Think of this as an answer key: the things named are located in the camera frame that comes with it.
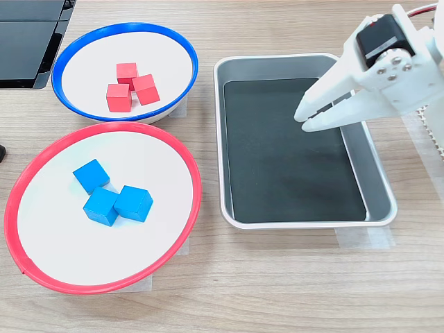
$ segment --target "black mat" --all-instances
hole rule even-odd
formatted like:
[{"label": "black mat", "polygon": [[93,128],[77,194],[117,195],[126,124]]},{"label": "black mat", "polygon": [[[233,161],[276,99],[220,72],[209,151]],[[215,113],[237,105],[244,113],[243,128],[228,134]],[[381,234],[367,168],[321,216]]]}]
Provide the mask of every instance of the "black mat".
[{"label": "black mat", "polygon": [[363,221],[361,194],[339,129],[302,131],[293,115],[315,78],[224,87],[236,220]]}]

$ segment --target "red rim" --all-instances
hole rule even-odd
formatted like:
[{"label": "red rim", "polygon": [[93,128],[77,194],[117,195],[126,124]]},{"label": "red rim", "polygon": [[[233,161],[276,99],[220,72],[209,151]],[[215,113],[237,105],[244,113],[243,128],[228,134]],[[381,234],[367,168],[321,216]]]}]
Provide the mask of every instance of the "red rim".
[{"label": "red rim", "polygon": [[[193,203],[191,206],[191,212],[187,224],[184,230],[180,234],[177,241],[170,247],[168,251],[161,256],[155,263],[151,264],[144,270],[131,275],[125,279],[107,283],[98,284],[92,286],[78,286],[75,284],[69,284],[65,282],[58,281],[43,273],[26,255],[22,243],[19,239],[19,234],[17,231],[17,214],[19,211],[20,201],[22,196],[29,184],[29,182],[34,178],[35,174],[55,155],[60,151],[66,149],[67,147],[83,140],[87,137],[93,135],[106,133],[106,132],[136,132],[152,137],[156,137],[163,142],[167,143],[169,146],[174,148],[178,154],[182,157],[187,165],[189,172],[191,174],[191,179],[193,182]],[[90,127],[83,128],[72,134],[69,134],[62,139],[54,142],[52,145],[44,149],[23,171],[19,179],[16,181],[12,191],[9,195],[8,203],[6,204],[5,210],[5,238],[6,244],[8,245],[10,254],[14,259],[15,263],[20,268],[23,274],[29,276],[32,280],[45,286],[47,288],[53,289],[55,291],[60,291],[63,293],[73,293],[78,295],[87,295],[95,293],[107,293],[109,291],[114,291],[127,287],[141,279],[149,276],[158,270],[163,264],[165,264],[175,253],[180,249],[183,243],[187,240],[191,230],[196,222],[200,202],[202,201],[202,184],[200,181],[200,174],[197,167],[197,163],[194,160],[191,153],[188,151],[187,147],[176,139],[173,135],[156,128],[154,126],[146,125],[144,123],[133,123],[133,122],[111,122],[111,123],[100,123]]]}]

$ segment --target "blue rim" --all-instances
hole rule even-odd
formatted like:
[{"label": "blue rim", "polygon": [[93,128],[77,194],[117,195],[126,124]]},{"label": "blue rim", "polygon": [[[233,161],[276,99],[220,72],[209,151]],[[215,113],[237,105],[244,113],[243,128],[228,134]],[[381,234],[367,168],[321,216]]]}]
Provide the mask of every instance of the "blue rim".
[{"label": "blue rim", "polygon": [[[107,118],[107,117],[99,117],[94,116],[89,113],[85,113],[78,108],[76,108],[74,105],[71,104],[71,102],[68,101],[68,98],[65,96],[65,93],[63,92],[62,88],[62,75],[63,71],[65,70],[65,67],[67,66],[67,63],[71,60],[71,58],[76,54],[81,48],[88,45],[89,43],[92,43],[96,40],[99,40],[101,38],[109,37],[112,35],[118,35],[120,33],[136,33],[136,32],[149,32],[149,33],[159,33],[161,35],[165,35],[170,37],[172,40],[175,40],[177,43],[183,46],[183,48],[188,52],[189,57],[191,58],[191,62],[193,64],[193,76],[191,77],[191,80],[189,81],[188,87],[185,89],[185,91],[174,101],[172,101],[170,104],[164,106],[163,108],[160,108],[155,111],[147,112],[145,114],[140,114],[138,116],[133,117],[124,117],[124,118]],[[97,30],[91,31],[90,33],[87,33],[86,35],[78,38],[74,42],[72,42],[58,57],[57,61],[55,62],[54,69],[53,69],[53,77],[52,77],[52,83],[53,83],[53,89],[55,92],[55,95],[58,97],[60,102],[62,102],[67,108],[74,111],[75,113],[78,113],[84,117],[100,120],[100,121],[133,121],[133,120],[140,120],[145,119],[149,117],[154,117],[158,114],[161,114],[162,112],[168,110],[169,108],[173,107],[175,104],[179,103],[181,99],[185,97],[185,95],[188,94],[190,89],[193,87],[194,82],[197,78],[199,63],[196,51],[194,50],[194,47],[188,42],[188,40],[183,37],[181,34],[165,28],[164,26],[158,26],[155,24],[149,24],[149,23],[119,23],[119,24],[113,24],[111,26],[104,26],[103,28],[99,28]]]}]

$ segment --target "blue-rimmed bowl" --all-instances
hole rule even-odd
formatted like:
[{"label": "blue-rimmed bowl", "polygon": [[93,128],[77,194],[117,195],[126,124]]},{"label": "blue-rimmed bowl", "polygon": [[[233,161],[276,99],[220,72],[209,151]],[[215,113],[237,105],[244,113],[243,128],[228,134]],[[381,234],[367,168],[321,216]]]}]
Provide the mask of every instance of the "blue-rimmed bowl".
[{"label": "blue-rimmed bowl", "polygon": [[[136,62],[139,75],[152,74],[160,101],[140,105],[133,92],[129,113],[108,110],[108,84],[117,83],[116,64]],[[172,112],[198,74],[193,46],[179,33],[147,23],[121,23],[91,31],[70,44],[54,65],[53,89],[70,110],[99,121],[152,123]]]}]

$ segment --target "black device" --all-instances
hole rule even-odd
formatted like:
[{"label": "black device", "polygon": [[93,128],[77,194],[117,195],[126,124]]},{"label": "black device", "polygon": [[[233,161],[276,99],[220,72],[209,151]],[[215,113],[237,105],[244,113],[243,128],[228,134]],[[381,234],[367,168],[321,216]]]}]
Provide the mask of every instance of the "black device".
[{"label": "black device", "polygon": [[357,34],[356,39],[368,68],[389,49],[404,49],[412,57],[415,55],[402,29],[390,14],[370,23]]},{"label": "black device", "polygon": [[3,161],[3,157],[6,155],[6,148],[0,145],[0,162]]},{"label": "black device", "polygon": [[46,86],[75,0],[0,0],[0,88]]}]

